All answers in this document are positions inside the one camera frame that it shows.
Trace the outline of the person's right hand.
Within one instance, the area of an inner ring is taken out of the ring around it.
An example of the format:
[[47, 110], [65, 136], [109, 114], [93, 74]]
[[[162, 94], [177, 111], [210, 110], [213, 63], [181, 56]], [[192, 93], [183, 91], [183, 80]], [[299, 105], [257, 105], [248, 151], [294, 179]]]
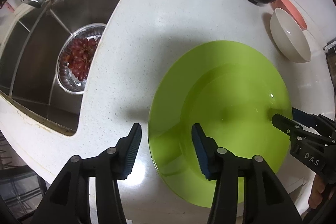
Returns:
[[311, 187], [311, 193], [308, 199], [308, 204], [312, 209], [316, 209], [318, 205], [323, 200], [323, 192], [325, 191], [326, 184], [324, 183], [323, 179], [319, 175], [315, 175], [312, 187]]

